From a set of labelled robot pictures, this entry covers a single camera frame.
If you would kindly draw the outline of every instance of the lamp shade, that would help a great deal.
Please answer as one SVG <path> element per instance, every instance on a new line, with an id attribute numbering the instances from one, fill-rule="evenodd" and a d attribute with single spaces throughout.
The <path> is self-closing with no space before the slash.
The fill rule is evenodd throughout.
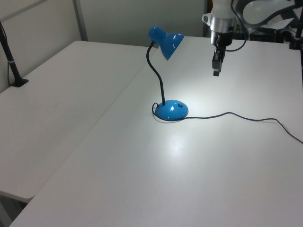
<path id="1" fill-rule="evenodd" d="M 152 27 L 148 33 L 148 36 L 160 46 L 162 54 L 166 60 L 172 56 L 184 38 L 184 35 L 179 33 L 168 34 L 158 26 Z"/>

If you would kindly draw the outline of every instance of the table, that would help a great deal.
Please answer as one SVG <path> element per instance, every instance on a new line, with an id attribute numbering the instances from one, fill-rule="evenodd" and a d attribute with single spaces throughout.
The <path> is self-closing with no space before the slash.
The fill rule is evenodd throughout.
<path id="1" fill-rule="evenodd" d="M 276 117 L 303 138 L 299 51 L 248 41 L 213 77 L 213 50 L 196 37 L 169 61 L 157 50 L 167 99 L 189 116 Z M 302 144 L 277 123 L 232 115 L 163 123 L 151 112 L 160 101 L 145 65 L 11 226 L 303 225 Z"/>
<path id="2" fill-rule="evenodd" d="M 29 202 L 143 67 L 146 51 L 74 42 L 25 76 L 29 83 L 1 93 L 0 194 Z"/>

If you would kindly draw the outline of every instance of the white wall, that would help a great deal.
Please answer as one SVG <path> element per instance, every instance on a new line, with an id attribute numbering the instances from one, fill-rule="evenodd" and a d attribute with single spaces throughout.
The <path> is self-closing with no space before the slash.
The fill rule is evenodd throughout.
<path id="1" fill-rule="evenodd" d="M 202 36 L 206 0 L 78 0 L 89 41 L 148 46 L 149 29 Z"/>
<path id="2" fill-rule="evenodd" d="M 73 41 L 80 40 L 72 0 L 47 0 L 2 25 L 22 77 Z M 1 46 L 0 92 L 6 88 L 7 59 Z"/>

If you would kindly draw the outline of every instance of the blue lamp base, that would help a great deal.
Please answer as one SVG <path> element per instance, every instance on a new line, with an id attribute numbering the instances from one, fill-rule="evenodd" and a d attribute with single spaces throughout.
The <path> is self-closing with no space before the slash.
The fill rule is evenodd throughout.
<path id="1" fill-rule="evenodd" d="M 167 100 L 165 105 L 159 104 L 156 108 L 156 115 L 165 121 L 179 121 L 188 114 L 188 107 L 177 100 Z"/>

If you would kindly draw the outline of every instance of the desk lamp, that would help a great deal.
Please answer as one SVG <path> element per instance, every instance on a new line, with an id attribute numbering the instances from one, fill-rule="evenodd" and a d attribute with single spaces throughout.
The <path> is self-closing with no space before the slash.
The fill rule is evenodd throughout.
<path id="1" fill-rule="evenodd" d="M 165 121 L 182 120 L 188 114 L 188 107 L 183 102 L 180 102 L 178 100 L 165 101 L 162 79 L 159 73 L 156 71 L 156 69 L 152 66 L 151 62 L 149 61 L 148 55 L 153 44 L 157 43 L 160 46 L 162 54 L 165 57 L 165 59 L 169 60 L 172 54 L 174 53 L 174 51 L 177 49 L 177 47 L 183 40 L 184 35 L 178 33 L 168 34 L 157 26 L 152 27 L 148 35 L 152 40 L 152 43 L 147 52 L 147 56 L 146 56 L 147 62 L 159 78 L 161 96 L 162 96 L 162 103 L 157 105 L 156 107 L 156 115 L 157 117 Z"/>

